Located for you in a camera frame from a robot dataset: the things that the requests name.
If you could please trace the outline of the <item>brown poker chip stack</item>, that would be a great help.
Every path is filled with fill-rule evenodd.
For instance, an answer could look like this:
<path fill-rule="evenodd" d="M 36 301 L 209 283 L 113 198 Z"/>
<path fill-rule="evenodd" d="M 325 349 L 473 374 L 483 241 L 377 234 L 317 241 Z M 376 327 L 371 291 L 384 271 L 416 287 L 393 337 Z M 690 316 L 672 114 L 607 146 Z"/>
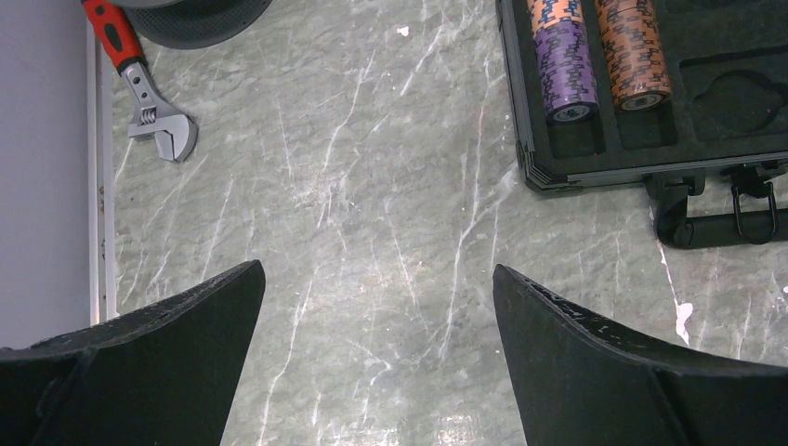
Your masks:
<path fill-rule="evenodd" d="M 657 37 L 605 38 L 603 49 L 618 111 L 645 111 L 670 99 L 672 88 Z"/>
<path fill-rule="evenodd" d="M 656 12 L 650 0 L 598 0 L 594 2 L 600 36 L 613 40 L 635 32 L 652 33 L 656 29 Z"/>

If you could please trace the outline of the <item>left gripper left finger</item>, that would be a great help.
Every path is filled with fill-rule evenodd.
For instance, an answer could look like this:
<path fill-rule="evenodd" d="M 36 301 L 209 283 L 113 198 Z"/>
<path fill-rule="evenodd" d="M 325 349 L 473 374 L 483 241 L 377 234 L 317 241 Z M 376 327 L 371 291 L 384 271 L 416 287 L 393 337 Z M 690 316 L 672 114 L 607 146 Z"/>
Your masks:
<path fill-rule="evenodd" d="M 266 277 L 247 261 L 178 295 L 1 351 L 5 445 L 218 445 Z"/>

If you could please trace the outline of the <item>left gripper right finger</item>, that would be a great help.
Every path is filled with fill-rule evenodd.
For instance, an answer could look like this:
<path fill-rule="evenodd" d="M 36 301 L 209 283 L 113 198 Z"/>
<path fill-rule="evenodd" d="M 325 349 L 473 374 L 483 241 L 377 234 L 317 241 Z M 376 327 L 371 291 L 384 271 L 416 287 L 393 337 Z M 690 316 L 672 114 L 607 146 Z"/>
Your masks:
<path fill-rule="evenodd" d="M 530 445 L 783 445 L 787 371 L 664 342 L 514 269 L 493 301 Z"/>

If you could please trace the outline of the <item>purple poker chip stack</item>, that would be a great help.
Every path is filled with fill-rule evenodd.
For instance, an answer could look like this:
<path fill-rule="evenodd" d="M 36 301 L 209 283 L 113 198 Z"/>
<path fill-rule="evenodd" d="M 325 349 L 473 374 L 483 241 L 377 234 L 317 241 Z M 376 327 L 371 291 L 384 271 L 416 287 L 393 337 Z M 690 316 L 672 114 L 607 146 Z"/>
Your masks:
<path fill-rule="evenodd" d="M 562 125 L 593 116 L 598 92 L 585 26 L 561 21 L 539 30 L 534 42 L 547 121 Z"/>

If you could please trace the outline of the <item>orange poker chip stack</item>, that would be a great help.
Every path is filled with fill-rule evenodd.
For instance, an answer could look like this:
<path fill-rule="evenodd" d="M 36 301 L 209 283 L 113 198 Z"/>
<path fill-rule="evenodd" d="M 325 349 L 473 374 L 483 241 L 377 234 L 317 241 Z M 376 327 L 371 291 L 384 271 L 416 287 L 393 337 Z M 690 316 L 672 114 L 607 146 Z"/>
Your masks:
<path fill-rule="evenodd" d="M 565 21 L 584 22 L 580 0 L 527 0 L 532 33 Z"/>

